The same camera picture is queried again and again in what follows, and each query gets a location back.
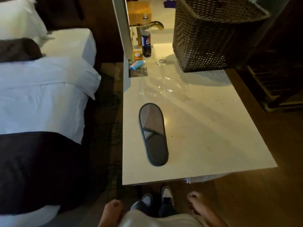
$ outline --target purple object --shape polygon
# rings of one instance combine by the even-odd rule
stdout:
[[[164,8],[176,8],[176,0],[170,1],[167,0],[164,3]]]

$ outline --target wooden floor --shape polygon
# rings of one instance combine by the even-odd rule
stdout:
[[[227,74],[262,135],[277,168],[232,173],[205,183],[167,183],[176,209],[187,212],[186,194],[208,197],[229,226],[303,226],[303,112],[267,114],[237,72]],[[162,183],[152,187],[159,191]]]

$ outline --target floor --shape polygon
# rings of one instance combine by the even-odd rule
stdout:
[[[89,118],[93,121],[91,126],[86,127],[92,133],[83,141],[90,146],[94,166],[91,202],[58,215],[44,227],[96,226],[109,200],[121,199],[128,210],[137,199],[135,187],[121,185],[122,64],[103,64],[101,72],[97,100],[89,103],[87,109],[88,114],[94,114]],[[237,72],[230,69],[227,74],[279,167],[232,173],[204,183],[168,182],[176,210],[188,212],[186,194],[196,190],[210,199],[229,226],[300,226],[303,223],[303,112],[267,114]],[[143,185],[142,193],[159,192],[162,185]]]

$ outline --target sneaker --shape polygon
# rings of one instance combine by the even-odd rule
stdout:
[[[150,193],[145,194],[142,198],[141,201],[148,207],[152,206],[152,195]],[[131,206],[131,209],[136,210],[137,207],[139,206],[139,202],[136,202]]]
[[[168,186],[162,187],[161,197],[162,197],[162,202],[164,201],[165,198],[169,198],[170,201],[172,202],[172,205],[174,206],[174,198],[172,196],[172,191]]]

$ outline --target faucet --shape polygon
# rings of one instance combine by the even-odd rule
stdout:
[[[158,30],[163,30],[164,26],[159,21],[151,21],[148,25],[143,26],[142,24],[137,24],[137,35],[138,35],[138,46],[139,48],[142,48],[142,41],[141,41],[141,28],[144,28],[145,30],[150,29],[152,27],[157,27]]]

